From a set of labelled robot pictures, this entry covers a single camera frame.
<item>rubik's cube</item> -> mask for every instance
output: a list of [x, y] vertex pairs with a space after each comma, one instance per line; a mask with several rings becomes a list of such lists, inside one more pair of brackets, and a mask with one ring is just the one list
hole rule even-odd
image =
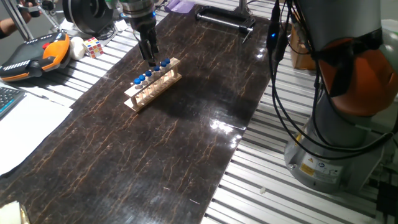
[[84, 44], [86, 46], [87, 52], [92, 58], [101, 56], [101, 54], [104, 53], [102, 50], [101, 43], [95, 37], [84, 41]]

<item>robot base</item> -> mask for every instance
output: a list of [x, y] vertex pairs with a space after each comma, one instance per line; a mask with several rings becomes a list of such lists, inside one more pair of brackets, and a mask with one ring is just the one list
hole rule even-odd
[[[360, 118], [366, 126], [371, 118]], [[373, 142], [379, 135], [347, 124], [335, 114], [325, 97], [317, 106], [317, 124], [323, 137], [332, 145], [340, 147], [361, 147]], [[317, 142], [313, 118], [303, 127], [304, 132]], [[335, 152], [317, 146], [301, 134], [296, 139], [309, 151], [325, 157], [342, 157], [350, 153]], [[383, 160], [383, 156], [395, 150], [392, 140], [383, 146], [361, 156], [344, 160], [319, 159], [305, 152], [291, 140], [285, 148], [285, 163], [292, 175], [303, 185], [324, 193], [335, 193], [342, 190], [358, 192], [369, 179], [369, 176]]]

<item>dark marble tabletop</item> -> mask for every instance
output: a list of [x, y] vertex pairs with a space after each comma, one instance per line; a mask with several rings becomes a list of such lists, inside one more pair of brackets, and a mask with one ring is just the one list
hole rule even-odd
[[242, 44], [169, 14], [161, 58], [179, 58], [182, 79], [134, 114], [124, 91], [148, 69], [134, 47], [0, 179], [0, 206], [18, 200], [32, 223], [199, 223], [269, 80], [266, 24]]

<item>white paper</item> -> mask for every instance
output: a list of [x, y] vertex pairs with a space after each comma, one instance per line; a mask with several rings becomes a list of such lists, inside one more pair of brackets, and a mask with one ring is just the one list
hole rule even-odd
[[64, 30], [72, 30], [75, 25], [72, 22], [68, 22], [67, 19], [64, 19], [60, 24], [61, 29]]
[[0, 175], [23, 162], [71, 111], [27, 94], [0, 121]]
[[129, 28], [126, 24], [126, 21], [124, 21], [124, 19], [122, 19], [120, 21], [116, 21], [114, 23], [114, 25], [116, 26], [116, 28], [118, 28], [118, 31], [125, 31], [127, 28]]

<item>yellow sticker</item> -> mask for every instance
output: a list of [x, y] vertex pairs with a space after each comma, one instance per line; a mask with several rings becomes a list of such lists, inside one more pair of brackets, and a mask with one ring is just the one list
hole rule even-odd
[[296, 140], [297, 140], [297, 141], [300, 141], [300, 140], [301, 140], [301, 134], [298, 134], [298, 135], [297, 135]]
[[301, 164], [300, 170], [310, 176], [313, 176], [313, 173], [315, 172], [315, 169], [312, 169], [311, 167], [309, 167], [305, 164]]

